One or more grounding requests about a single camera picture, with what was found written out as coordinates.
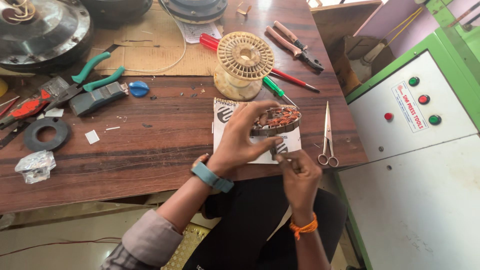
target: wristwatch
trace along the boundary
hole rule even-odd
[[[229,179],[221,178],[214,174],[210,169],[203,164],[204,161],[197,162],[193,165],[191,171],[198,176],[205,184],[214,189],[221,190],[225,193],[233,188],[233,182]]]

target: black pants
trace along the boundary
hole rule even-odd
[[[288,220],[273,236],[288,208],[281,176],[236,182],[205,202],[209,217],[222,217],[198,245],[184,270],[297,269],[295,238]],[[319,189],[313,211],[331,261],[347,219],[346,206]]]

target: blue plastic cap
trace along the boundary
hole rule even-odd
[[[144,97],[150,90],[148,85],[142,81],[129,83],[128,86],[130,87],[130,93],[136,98]]]

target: white cabinet door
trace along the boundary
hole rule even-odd
[[[412,77],[420,79],[417,86],[408,84]],[[428,104],[418,102],[422,95],[430,97]],[[348,107],[369,161],[478,132],[429,52],[393,73]],[[384,118],[386,113],[394,115],[391,121]],[[430,124],[428,118],[432,115],[439,115],[442,122]]]
[[[480,268],[478,135],[339,175],[374,270]]]

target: workbench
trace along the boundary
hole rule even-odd
[[[315,21],[304,0],[262,0],[248,3],[247,16],[236,12],[240,0],[229,0],[223,16],[224,34],[250,32],[265,40],[275,54],[275,68],[321,90],[313,93],[303,87],[271,78],[302,112],[302,148],[317,159],[324,134],[325,107],[330,104],[335,156],[341,167],[367,162],[352,116],[328,59]],[[325,71],[320,75],[283,48],[265,31],[279,20],[318,57]],[[54,152],[57,166],[50,178],[26,184],[14,171],[18,161],[31,154],[20,134],[0,150],[0,214],[77,202],[136,196],[181,187],[190,177],[192,162],[213,152],[213,100],[224,98],[212,77],[137,76],[121,77],[120,82],[142,80],[150,87],[144,98],[115,101],[86,117],[75,117],[65,108],[61,118],[72,129],[67,144]],[[263,88],[255,100],[275,97]],[[145,128],[142,124],[152,125]],[[106,131],[110,127],[120,128]],[[0,131],[4,137],[11,127]],[[100,141],[90,145],[85,133],[96,130]],[[276,165],[249,164],[233,172],[232,179],[243,180],[278,175]]]

